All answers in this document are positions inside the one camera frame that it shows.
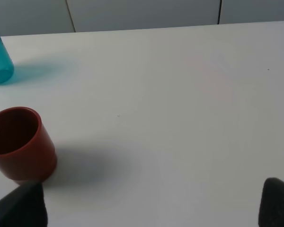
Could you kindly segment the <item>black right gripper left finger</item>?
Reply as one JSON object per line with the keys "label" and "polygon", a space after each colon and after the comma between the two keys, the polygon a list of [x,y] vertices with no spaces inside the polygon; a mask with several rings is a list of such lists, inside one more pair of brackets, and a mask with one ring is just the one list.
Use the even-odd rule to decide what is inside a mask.
{"label": "black right gripper left finger", "polygon": [[0,200],[0,227],[46,227],[41,182],[26,182]]}

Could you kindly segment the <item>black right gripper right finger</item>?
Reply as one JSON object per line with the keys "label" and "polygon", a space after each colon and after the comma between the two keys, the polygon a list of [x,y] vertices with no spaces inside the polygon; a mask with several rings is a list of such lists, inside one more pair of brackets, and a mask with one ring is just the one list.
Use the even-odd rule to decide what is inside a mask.
{"label": "black right gripper right finger", "polygon": [[284,182],[278,178],[267,178],[264,182],[258,226],[284,227]]}

